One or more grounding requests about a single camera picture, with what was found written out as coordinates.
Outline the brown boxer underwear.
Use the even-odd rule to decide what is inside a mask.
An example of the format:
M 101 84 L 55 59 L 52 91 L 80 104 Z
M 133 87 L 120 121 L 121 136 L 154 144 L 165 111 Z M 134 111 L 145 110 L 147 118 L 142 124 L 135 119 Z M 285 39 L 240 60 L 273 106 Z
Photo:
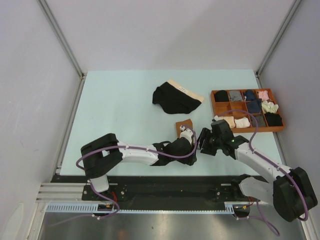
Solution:
M 177 138 L 180 138 L 181 133 L 186 129 L 186 128 L 193 128 L 193 122 L 192 120 L 186 119 L 183 121 L 178 121 L 175 123 L 175 129 L 176 129 L 176 135 Z

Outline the black underwear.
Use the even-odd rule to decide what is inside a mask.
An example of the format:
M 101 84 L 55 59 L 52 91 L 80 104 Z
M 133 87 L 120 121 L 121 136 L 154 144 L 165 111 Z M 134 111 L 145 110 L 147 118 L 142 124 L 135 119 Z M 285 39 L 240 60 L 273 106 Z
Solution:
M 159 105 L 166 114 L 190 114 L 197 109 L 205 98 L 187 90 L 169 79 L 158 86 L 152 94 L 152 103 Z

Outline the navy blue underwear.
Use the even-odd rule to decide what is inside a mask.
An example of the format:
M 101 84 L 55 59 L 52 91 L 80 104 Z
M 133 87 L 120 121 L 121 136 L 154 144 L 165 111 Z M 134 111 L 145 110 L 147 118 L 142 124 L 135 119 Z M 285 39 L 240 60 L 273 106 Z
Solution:
M 252 100 L 246 103 L 246 107 L 249 113 L 259 114 L 262 110 L 262 99 Z

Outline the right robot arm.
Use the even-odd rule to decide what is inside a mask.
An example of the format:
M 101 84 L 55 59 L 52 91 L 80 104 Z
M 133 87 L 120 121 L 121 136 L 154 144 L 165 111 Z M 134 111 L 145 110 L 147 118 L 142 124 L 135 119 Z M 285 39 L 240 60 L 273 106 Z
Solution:
M 256 171 L 264 180 L 241 175 L 230 188 L 231 196 L 242 201 L 253 197 L 274 207 L 286 221 L 306 221 L 309 210 L 318 205 L 318 199 L 307 172 L 301 167 L 290 168 L 276 163 L 257 151 L 252 140 L 235 136 L 225 120 L 213 121 L 211 128 L 203 128 L 198 137 L 201 153 L 215 156 L 221 150 L 224 155 L 240 161 Z

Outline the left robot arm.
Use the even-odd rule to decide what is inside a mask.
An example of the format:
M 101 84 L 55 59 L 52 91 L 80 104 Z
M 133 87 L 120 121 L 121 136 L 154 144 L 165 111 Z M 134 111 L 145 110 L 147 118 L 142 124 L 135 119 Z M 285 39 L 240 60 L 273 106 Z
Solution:
M 162 141 L 148 146 L 128 145 L 119 141 L 114 133 L 108 133 L 82 146 L 76 166 L 84 171 L 92 184 L 93 194 L 105 200 L 111 193 L 107 173 L 118 164 L 162 167 L 177 161 L 192 166 L 197 161 L 196 148 L 194 134 L 190 130 L 173 142 Z

